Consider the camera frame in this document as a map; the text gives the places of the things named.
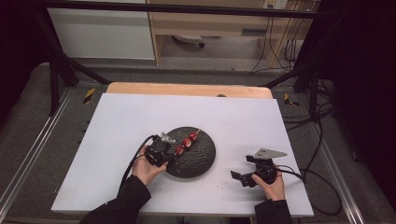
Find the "black round plate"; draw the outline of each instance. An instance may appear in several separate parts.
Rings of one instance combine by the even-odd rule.
[[[168,136],[175,139],[168,153],[175,153],[177,146],[183,145],[183,139],[188,138],[190,133],[196,133],[199,129],[193,127],[176,128],[168,133]],[[212,166],[216,158],[216,147],[210,136],[204,131],[199,131],[197,138],[192,142],[191,147],[184,149],[184,152],[174,161],[168,164],[166,172],[179,178],[194,178],[204,174]]]

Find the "black sleeve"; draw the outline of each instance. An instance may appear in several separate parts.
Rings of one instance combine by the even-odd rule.
[[[254,206],[257,224],[291,224],[291,216],[286,200],[268,200]]]
[[[140,208],[151,198],[147,187],[134,175],[122,186],[117,198],[102,204],[85,216],[80,224],[135,223]]]

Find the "black controller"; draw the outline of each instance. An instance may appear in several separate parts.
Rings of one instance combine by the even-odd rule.
[[[159,135],[155,135],[153,142],[146,148],[145,156],[151,165],[162,166],[166,161],[172,161],[177,155],[169,154],[171,144],[163,141]]]
[[[247,156],[247,161],[254,162],[256,164],[256,171],[253,173],[241,175],[237,172],[231,171],[231,177],[239,180],[243,187],[249,186],[253,188],[256,186],[256,182],[251,176],[258,175],[265,183],[272,184],[276,180],[276,167],[273,163],[272,158],[286,156],[286,153],[277,152],[269,149],[261,148],[255,156]]]

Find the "white table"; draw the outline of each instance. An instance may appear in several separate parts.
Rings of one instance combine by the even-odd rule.
[[[158,175],[143,215],[252,217],[262,190],[243,188],[230,171],[253,172],[245,156],[261,147],[288,153],[276,164],[298,167],[273,99],[105,93],[67,173],[52,211],[86,214],[114,199],[121,177],[150,135],[177,127],[203,129],[216,145],[213,166],[194,179]],[[283,174],[293,217],[313,216],[304,184]]]

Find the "hand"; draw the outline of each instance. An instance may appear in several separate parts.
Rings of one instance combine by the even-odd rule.
[[[277,172],[275,182],[272,184],[265,183],[259,176],[251,176],[265,193],[267,199],[272,199],[273,201],[285,200],[285,187],[283,183],[282,173]]]
[[[164,163],[161,167],[151,165],[145,156],[146,148],[147,146],[144,146],[140,150],[139,157],[134,162],[134,167],[132,168],[132,175],[137,176],[147,186],[157,174],[166,170],[168,162]]]

